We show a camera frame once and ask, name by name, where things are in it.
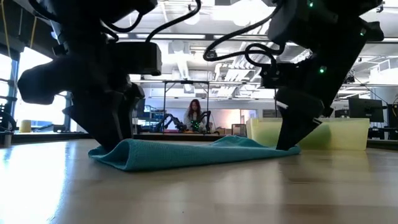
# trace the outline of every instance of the table surface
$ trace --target table surface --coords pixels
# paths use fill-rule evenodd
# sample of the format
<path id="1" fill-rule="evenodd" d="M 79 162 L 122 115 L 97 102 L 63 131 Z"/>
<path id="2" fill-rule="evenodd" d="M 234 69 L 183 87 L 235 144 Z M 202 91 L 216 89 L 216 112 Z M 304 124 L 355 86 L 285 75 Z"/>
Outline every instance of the table surface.
<path id="1" fill-rule="evenodd" d="M 0 149 L 0 223 L 398 220 L 394 151 L 303 151 L 281 159 L 127 173 L 89 159 L 96 146 L 87 139 Z"/>

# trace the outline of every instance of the person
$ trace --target person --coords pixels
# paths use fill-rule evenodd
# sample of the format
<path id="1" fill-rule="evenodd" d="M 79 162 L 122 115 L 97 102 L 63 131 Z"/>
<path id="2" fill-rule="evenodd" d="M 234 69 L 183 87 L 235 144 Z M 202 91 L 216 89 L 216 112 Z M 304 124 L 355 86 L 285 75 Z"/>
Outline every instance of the person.
<path id="1" fill-rule="evenodd" d="M 199 101 L 196 99 L 192 100 L 191 103 L 189 104 L 187 111 L 184 114 L 184 124 L 187 125 L 187 128 L 190 131 L 193 131 L 191 121 L 199 120 L 200 115 L 201 115 L 201 108 Z M 206 125 L 206 118 L 201 121 L 200 130 L 205 128 L 205 125 Z"/>

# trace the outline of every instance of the towel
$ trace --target towel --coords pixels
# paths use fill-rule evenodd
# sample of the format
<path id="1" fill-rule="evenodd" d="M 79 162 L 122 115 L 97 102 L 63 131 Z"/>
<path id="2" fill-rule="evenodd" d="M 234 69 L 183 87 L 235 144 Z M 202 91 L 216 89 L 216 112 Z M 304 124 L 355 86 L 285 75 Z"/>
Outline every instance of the towel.
<path id="1" fill-rule="evenodd" d="M 248 138 L 227 136 L 211 144 L 197 146 L 126 139 L 111 152 L 107 153 L 100 146 L 90 150 L 88 156 L 120 170 L 144 171 L 284 157 L 299 153 L 298 146 L 280 151 Z"/>

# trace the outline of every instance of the cable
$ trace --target cable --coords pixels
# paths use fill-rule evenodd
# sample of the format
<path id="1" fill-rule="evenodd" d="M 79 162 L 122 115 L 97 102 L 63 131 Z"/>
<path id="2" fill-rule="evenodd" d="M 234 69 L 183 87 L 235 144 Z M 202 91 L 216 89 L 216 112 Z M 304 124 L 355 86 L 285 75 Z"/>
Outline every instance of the cable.
<path id="1" fill-rule="evenodd" d="M 6 35 L 6 45 L 7 45 L 7 50 L 8 50 L 8 57 L 11 58 L 11 50 L 10 50 L 10 42 L 8 40 L 6 15 L 4 13 L 4 0 L 1 0 L 1 12 L 2 12 L 2 20 L 3 20 L 3 24 L 4 24 L 4 34 Z"/>
<path id="2" fill-rule="evenodd" d="M 32 47 L 33 47 L 33 40 L 34 40 L 34 37 L 35 37 L 36 23 L 37 23 L 37 17 L 35 17 L 35 21 L 33 22 L 32 36 L 30 37 L 30 49 L 32 49 Z"/>
<path id="3" fill-rule="evenodd" d="M 273 54 L 280 55 L 285 50 L 285 45 L 281 45 L 279 47 L 279 50 L 274 50 L 274 49 L 271 49 L 271 48 L 269 48 L 269 47 L 267 47 L 267 46 L 265 46 L 263 44 L 260 44 L 260 43 L 249 44 L 246 47 L 245 51 L 244 51 L 244 57 L 250 64 L 252 64 L 254 66 L 257 66 L 257 67 L 264 67 L 267 64 L 255 62 L 253 59 L 250 58 L 250 54 L 249 53 L 250 53 L 250 51 L 251 51 L 250 49 L 252 47 L 258 47 L 258 48 L 262 49 L 261 54 L 267 56 L 271 60 L 271 69 L 275 69 L 276 68 L 276 63 L 277 63 L 276 59 L 273 56 Z"/>
<path id="4" fill-rule="evenodd" d="M 371 93 L 373 93 L 377 98 L 379 98 L 381 101 L 385 102 L 388 105 L 388 102 L 386 100 L 383 100 L 380 96 L 375 94 L 371 89 L 369 89 L 365 84 L 361 83 L 361 81 L 358 80 L 358 78 L 354 77 L 359 84 L 363 85 L 366 89 L 368 89 Z"/>
<path id="5" fill-rule="evenodd" d="M 283 6 L 284 0 L 279 0 L 279 1 L 280 2 L 278 3 L 278 5 L 274 9 L 274 11 L 269 16 L 267 16 L 265 19 L 255 23 L 255 24 L 252 24 L 250 26 L 247 26 L 247 27 L 245 27 L 243 29 L 240 29 L 240 30 L 234 31 L 232 33 L 226 34 L 226 35 L 222 36 L 220 39 L 218 39 L 218 40 L 214 41 L 213 43 L 211 43 L 206 48 L 205 53 L 203 54 L 203 59 L 205 59 L 207 62 L 216 62 L 216 61 L 219 61 L 219 60 L 224 60 L 224 59 L 231 58 L 231 57 L 236 57 L 236 56 L 239 56 L 239 55 L 264 54 L 263 50 L 245 50 L 245 51 L 242 51 L 242 52 L 235 52 L 235 53 L 231 53 L 231 54 L 220 56 L 220 57 L 213 57 L 213 58 L 209 58 L 208 57 L 208 54 L 210 53 L 210 51 L 212 49 L 214 49 L 220 43 L 222 43 L 222 42 L 224 42 L 226 40 L 229 40 L 229 39 L 231 39 L 233 37 L 236 37 L 237 35 L 241 35 L 241 34 L 244 34 L 246 32 L 249 32 L 250 30 L 253 30 L 253 29 L 265 24 L 266 22 L 268 22 L 271 18 L 274 17 L 275 14 L 277 14 L 279 9 L 281 9 L 281 7 Z"/>
<path id="6" fill-rule="evenodd" d="M 195 0 L 195 2 L 197 3 L 197 7 L 196 9 L 190 11 L 188 14 L 178 17 L 170 22 L 167 22 L 161 26 L 159 26 L 158 28 L 154 29 L 146 38 L 145 42 L 150 42 L 150 40 L 152 40 L 152 38 L 158 34 L 160 31 L 169 28 L 170 26 L 174 26 L 175 24 L 178 24 L 179 22 L 182 22 L 184 20 L 187 20 L 191 17 L 193 17 L 194 15 L 196 15 L 197 13 L 199 13 L 199 10 L 201 9 L 201 1 L 200 0 Z"/>
<path id="7" fill-rule="evenodd" d="M 138 14 L 138 17 L 137 17 L 136 21 L 134 22 L 134 24 L 131 25 L 131 27 L 127 27 L 127 28 L 120 28 L 120 27 L 117 27 L 117 26 L 115 26 L 113 24 L 110 24 L 110 23 L 105 23 L 105 25 L 107 25 L 112 30 L 115 30 L 116 32 L 131 32 L 141 22 L 142 17 L 143 17 L 142 14 Z"/>

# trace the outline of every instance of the plastic bin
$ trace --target plastic bin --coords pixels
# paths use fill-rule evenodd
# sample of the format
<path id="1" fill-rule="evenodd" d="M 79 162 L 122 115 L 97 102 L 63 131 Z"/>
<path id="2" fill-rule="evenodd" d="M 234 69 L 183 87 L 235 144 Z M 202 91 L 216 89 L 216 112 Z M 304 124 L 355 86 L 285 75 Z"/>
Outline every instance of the plastic bin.
<path id="1" fill-rule="evenodd" d="M 368 138 L 367 118 L 322 118 L 319 125 L 299 146 L 315 150 L 364 151 Z M 250 119 L 246 123 L 248 138 L 263 146 L 276 146 L 282 118 Z"/>

